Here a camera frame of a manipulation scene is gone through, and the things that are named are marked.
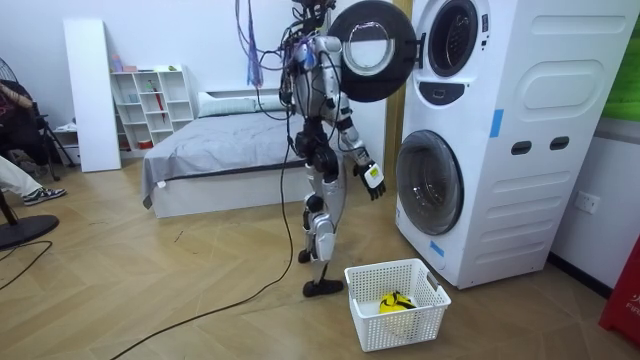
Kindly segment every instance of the stacked washer dryer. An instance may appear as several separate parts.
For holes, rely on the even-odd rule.
[[[639,11],[414,1],[396,223],[451,284],[542,269]]]

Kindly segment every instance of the round black stand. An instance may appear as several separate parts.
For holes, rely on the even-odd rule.
[[[17,220],[0,191],[0,209],[7,223],[0,225],[0,250],[9,249],[37,239],[55,229],[60,221],[53,215],[30,216]]]

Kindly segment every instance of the yellow cloth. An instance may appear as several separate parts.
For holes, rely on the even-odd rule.
[[[415,307],[408,297],[400,294],[399,291],[394,291],[382,297],[382,301],[380,301],[380,314],[414,309]]]

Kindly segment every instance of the bed frame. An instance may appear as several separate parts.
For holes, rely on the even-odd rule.
[[[248,97],[255,90],[213,92],[222,97]],[[263,104],[270,98],[262,98]],[[280,203],[281,166],[237,169],[216,174],[166,180],[151,192],[153,210],[158,218],[200,214]],[[284,174],[285,202],[301,201],[311,192],[301,161],[287,164]]]

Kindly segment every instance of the plastic basket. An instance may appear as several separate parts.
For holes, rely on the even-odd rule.
[[[433,340],[451,299],[419,259],[347,268],[351,317],[363,351]],[[380,314],[385,294],[400,291],[415,309]]]

